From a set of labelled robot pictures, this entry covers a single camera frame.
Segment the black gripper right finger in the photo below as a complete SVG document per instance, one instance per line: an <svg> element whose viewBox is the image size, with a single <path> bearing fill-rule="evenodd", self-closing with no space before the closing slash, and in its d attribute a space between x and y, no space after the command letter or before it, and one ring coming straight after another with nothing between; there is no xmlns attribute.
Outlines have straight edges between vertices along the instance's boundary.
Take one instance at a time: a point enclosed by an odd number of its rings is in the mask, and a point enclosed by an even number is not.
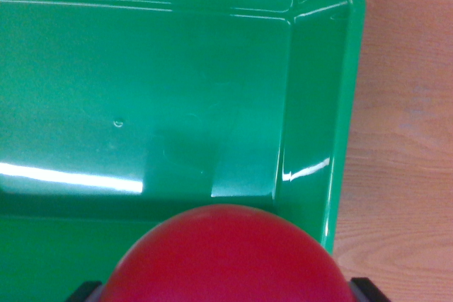
<svg viewBox="0 0 453 302"><path fill-rule="evenodd" d="M367 277L353 277L349 286L359 302L391 302L391 300Z"/></svg>

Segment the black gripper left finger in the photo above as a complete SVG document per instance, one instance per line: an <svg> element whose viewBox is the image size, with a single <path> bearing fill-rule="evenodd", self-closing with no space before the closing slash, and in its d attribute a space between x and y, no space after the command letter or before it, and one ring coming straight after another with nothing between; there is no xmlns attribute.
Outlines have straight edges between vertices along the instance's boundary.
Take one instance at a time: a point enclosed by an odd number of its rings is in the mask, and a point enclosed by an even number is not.
<svg viewBox="0 0 453 302"><path fill-rule="evenodd" d="M85 281L65 302L99 302L103 291L101 281Z"/></svg>

